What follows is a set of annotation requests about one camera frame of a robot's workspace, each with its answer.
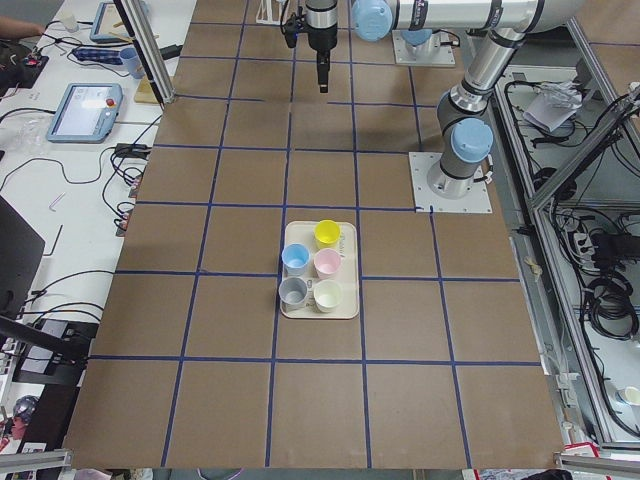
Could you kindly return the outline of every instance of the tablet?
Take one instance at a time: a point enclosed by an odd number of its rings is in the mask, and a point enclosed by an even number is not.
[[[140,5],[145,15],[148,15],[149,7],[146,2],[140,2]],[[113,2],[101,2],[98,5],[96,18],[91,26],[91,33],[89,34],[91,41],[95,43],[117,43],[122,42],[122,37],[128,36],[129,34],[122,25],[122,20],[115,4]]]
[[[116,121],[122,88],[117,83],[72,83],[53,117],[47,140],[54,143],[100,143]]]

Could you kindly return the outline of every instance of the robotic arm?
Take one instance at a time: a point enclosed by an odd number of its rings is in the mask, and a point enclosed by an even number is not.
[[[316,51],[318,85],[321,93],[329,92],[331,50],[338,44],[338,0],[307,0],[307,12],[302,7],[282,25],[289,48],[295,48],[298,34],[308,35],[309,46]]]
[[[489,33],[464,78],[438,105],[438,121],[445,152],[429,172],[432,189],[443,197],[460,198],[473,181],[476,167],[493,143],[489,127],[479,117],[515,51],[527,33],[562,25],[585,0],[355,0],[355,31],[367,41],[377,41],[391,30],[425,28],[481,28]],[[289,47],[298,33],[309,34],[317,52],[318,83],[328,91],[329,59],[337,44],[337,0],[306,0],[283,26]]]

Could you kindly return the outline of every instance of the grid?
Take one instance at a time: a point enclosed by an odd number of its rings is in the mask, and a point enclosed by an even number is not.
[[[321,99],[297,82],[306,46],[255,8],[196,6],[67,438],[77,466],[550,465],[559,432],[495,194],[489,216],[413,208],[406,152],[441,147],[435,101],[460,71],[392,66],[341,29]],[[284,229],[325,217],[359,232],[360,314],[285,319]]]

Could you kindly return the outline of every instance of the white desk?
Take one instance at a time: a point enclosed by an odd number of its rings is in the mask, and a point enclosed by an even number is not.
[[[93,21],[98,0],[67,0],[62,8],[74,13],[79,21]],[[156,42],[160,47],[181,45],[187,34],[189,20],[196,0],[148,0],[149,20],[156,35]],[[82,43],[91,44],[90,30],[86,25],[73,34],[69,34],[61,24],[56,23],[47,29],[47,34],[54,37],[70,36]],[[43,37],[38,46],[51,43],[52,40]],[[61,44],[69,51],[70,45]],[[62,99],[67,85],[70,83],[119,83],[122,86],[125,101],[120,108],[117,121],[119,123],[151,123],[161,110],[157,105],[133,102],[139,80],[131,77],[121,78],[113,72],[99,66],[80,66],[66,58],[62,50],[55,46],[45,48],[45,55],[49,56],[49,63],[31,89],[20,89],[18,93],[0,102],[0,114],[19,107],[38,107],[55,110]],[[165,62],[169,75],[175,73],[178,59],[173,58]],[[105,65],[120,73],[126,73],[124,66]]]
[[[74,13],[79,21],[93,21],[98,0],[66,0],[62,8]],[[147,0],[150,7],[150,23],[161,47],[184,42],[189,20],[196,0]],[[82,26],[75,34],[69,34],[61,24],[53,24],[47,33],[54,37],[73,36],[82,43],[90,44],[89,29]],[[39,46],[51,42],[42,38]],[[0,183],[9,172],[33,157],[45,157],[61,161],[67,176],[74,180],[90,180],[99,172],[99,155],[106,147],[117,143],[131,143],[161,113],[157,105],[136,104],[133,96],[138,81],[131,77],[120,78],[112,72],[97,66],[80,66],[70,62],[57,47],[50,46],[44,54],[49,63],[38,78],[34,88],[20,89],[18,93],[0,102],[0,114],[21,107],[35,107],[55,110],[69,83],[119,83],[124,100],[116,125],[104,143],[52,144],[31,142],[20,145],[15,136],[26,122],[42,118],[43,125],[49,124],[52,116],[28,114],[8,117],[0,124],[0,148],[6,150],[0,162]],[[178,59],[165,62],[169,74],[175,72]],[[124,67],[116,66],[124,72]],[[152,145],[157,126],[151,127],[140,139],[141,143]],[[71,185],[64,180],[59,165],[51,162],[32,162],[14,173],[0,194],[29,222],[45,240],[45,253],[53,249],[56,236],[62,226],[55,250],[43,258],[33,283],[33,289],[43,287],[66,275],[85,270],[114,271],[122,248],[123,239],[115,236],[113,223],[115,215],[102,201],[102,189],[113,169],[109,162],[111,152],[102,157],[103,171],[99,180],[87,185]],[[140,163],[127,160],[125,165]],[[51,202],[61,194],[64,196],[53,209]],[[115,207],[128,199],[129,187],[120,177],[110,182],[106,198]],[[56,284],[50,292],[34,302],[29,310],[44,311],[67,302],[93,302],[104,305],[112,276],[108,274],[87,274],[64,280]],[[92,308],[87,310],[99,314]],[[92,321],[81,314],[65,314],[71,321]],[[17,398],[23,395],[38,395],[41,385],[25,383],[11,384],[12,372],[0,375],[0,404],[10,411]]]

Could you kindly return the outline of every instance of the yellow cup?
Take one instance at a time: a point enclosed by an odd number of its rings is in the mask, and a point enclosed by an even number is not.
[[[340,240],[340,225],[333,220],[322,220],[318,222],[313,233],[319,249],[334,248]]]

